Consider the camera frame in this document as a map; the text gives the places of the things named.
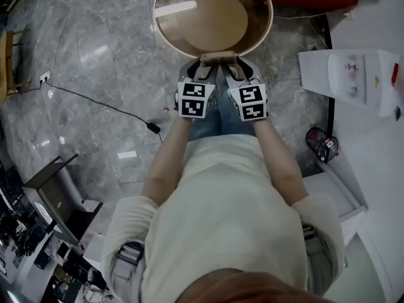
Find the chair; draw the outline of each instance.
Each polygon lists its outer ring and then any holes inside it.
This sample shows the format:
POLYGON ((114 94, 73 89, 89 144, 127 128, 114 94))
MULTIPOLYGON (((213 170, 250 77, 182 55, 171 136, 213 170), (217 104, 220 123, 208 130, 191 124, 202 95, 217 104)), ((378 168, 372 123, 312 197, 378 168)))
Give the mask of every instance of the chair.
POLYGON ((65 162, 55 158, 23 186, 34 208, 48 224, 47 232, 71 244, 78 244, 103 203, 92 201, 90 211, 66 169, 75 154, 65 162))
POLYGON ((13 76, 13 37, 24 33, 20 32, 4 32, 0 39, 0 103, 3 103, 10 95, 17 94, 16 90, 27 88, 31 81, 15 84, 13 76))

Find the black cable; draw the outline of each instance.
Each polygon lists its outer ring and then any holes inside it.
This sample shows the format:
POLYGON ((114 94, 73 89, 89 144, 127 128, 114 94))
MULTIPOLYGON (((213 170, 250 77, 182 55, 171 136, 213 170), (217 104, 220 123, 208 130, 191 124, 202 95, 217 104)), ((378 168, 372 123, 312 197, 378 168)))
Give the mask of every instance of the black cable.
MULTIPOLYGON (((118 108, 115 108, 115 107, 113 107, 113 106, 111 106, 111 105, 109 105, 109 104, 105 104, 105 103, 103 103, 103 102, 95 101, 95 100, 93 100, 92 98, 86 97, 85 95, 82 95, 82 94, 80 94, 80 93, 76 93, 76 92, 67 90, 67 89, 65 89, 65 88, 60 88, 60 87, 58 87, 58 86, 51 85, 51 84, 48 83, 47 80, 45 80, 45 83, 48 84, 49 86, 53 87, 53 88, 57 88, 58 90, 62 90, 62 91, 68 92, 68 93, 75 94, 75 95, 77 95, 78 97, 85 98, 85 99, 87 99, 87 100, 89 100, 89 101, 91 101, 91 102, 93 102, 93 103, 95 103, 95 104, 103 105, 104 107, 107 107, 107 108, 110 108, 110 109, 115 110, 115 111, 117 111, 117 112, 120 112, 121 114, 126 114, 126 115, 128 115, 128 116, 137 118, 137 120, 140 120, 141 122, 143 122, 143 123, 146 124, 147 129, 149 129, 151 132, 157 134, 158 137, 160 138, 160 141, 163 143, 162 137, 160 136, 160 131, 161 131, 161 129, 160 129, 160 127, 158 127, 158 126, 155 125, 154 123, 152 123, 152 122, 146 122, 145 120, 143 120, 141 117, 137 116, 136 114, 132 114, 132 113, 130 113, 130 112, 126 112, 126 111, 123 111, 123 110, 119 110, 118 108)), ((31 90, 28 90, 28 91, 18 92, 18 94, 24 94, 24 93, 28 93, 28 92, 35 91, 35 90, 40 90, 41 88, 42 88, 42 82, 40 82, 39 88, 32 88, 31 90)))
POLYGON ((95 101, 95 100, 93 100, 92 98, 86 97, 85 95, 82 95, 82 94, 80 94, 80 93, 76 93, 76 92, 67 90, 67 89, 65 89, 65 88, 59 88, 58 86, 54 86, 54 85, 49 84, 48 81, 45 81, 45 83, 48 84, 49 86, 53 87, 53 88, 57 88, 57 89, 59 89, 59 90, 65 91, 65 92, 69 92, 69 93, 75 94, 75 95, 77 95, 77 96, 79 96, 79 97, 86 98, 87 100, 89 100, 89 101, 91 101, 91 102, 94 102, 95 104, 100 104, 100 105, 103 105, 104 107, 111 108, 112 110, 118 111, 118 112, 120 112, 121 114, 127 114, 128 116, 135 117, 135 118, 139 119, 140 121, 144 122, 145 124, 148 124, 148 122, 144 121, 141 117, 138 117, 136 114, 131 114, 131 113, 129 113, 129 112, 126 112, 126 111, 123 111, 123 110, 119 110, 119 109, 117 109, 117 108, 115 108, 115 107, 113 107, 113 106, 111 106, 111 105, 108 105, 108 104, 105 104, 105 103, 102 103, 102 102, 99 102, 99 101, 95 101))
POLYGON ((31 90, 28 90, 28 91, 18 92, 18 94, 24 94, 24 93, 28 93, 28 92, 35 91, 35 90, 40 90, 41 88, 42 88, 42 83, 40 84, 40 86, 38 88, 32 88, 31 90))

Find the white sweater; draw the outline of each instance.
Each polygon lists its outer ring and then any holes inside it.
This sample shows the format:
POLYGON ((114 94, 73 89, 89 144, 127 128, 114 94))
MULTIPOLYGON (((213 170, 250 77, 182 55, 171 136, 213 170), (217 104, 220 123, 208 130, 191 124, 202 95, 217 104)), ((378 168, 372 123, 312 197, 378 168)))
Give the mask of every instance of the white sweater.
POLYGON ((147 233, 144 303, 175 302, 195 280, 221 268, 267 272, 306 289, 302 221, 331 239, 341 268, 343 237, 331 202, 309 196, 289 207, 271 185, 256 138, 204 138, 189 143, 181 181, 160 208, 142 196, 118 203, 102 271, 128 239, 147 233))

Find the white box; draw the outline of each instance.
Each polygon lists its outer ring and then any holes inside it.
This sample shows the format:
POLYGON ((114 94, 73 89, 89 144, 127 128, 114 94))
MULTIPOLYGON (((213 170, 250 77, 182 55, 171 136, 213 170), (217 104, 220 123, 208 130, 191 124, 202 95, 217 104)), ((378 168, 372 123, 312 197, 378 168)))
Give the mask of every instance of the white box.
POLYGON ((391 83, 400 56, 379 49, 330 49, 299 53, 304 89, 391 116, 398 93, 391 83))

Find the glass tabletop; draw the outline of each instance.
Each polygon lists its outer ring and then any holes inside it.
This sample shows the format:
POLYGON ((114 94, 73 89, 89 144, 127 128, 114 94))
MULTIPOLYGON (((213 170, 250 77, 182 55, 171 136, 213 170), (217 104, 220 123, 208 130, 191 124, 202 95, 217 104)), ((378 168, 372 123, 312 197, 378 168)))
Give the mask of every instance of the glass tabletop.
POLYGON ((272 23, 271 0, 156 0, 158 31, 190 57, 207 52, 247 54, 272 23))

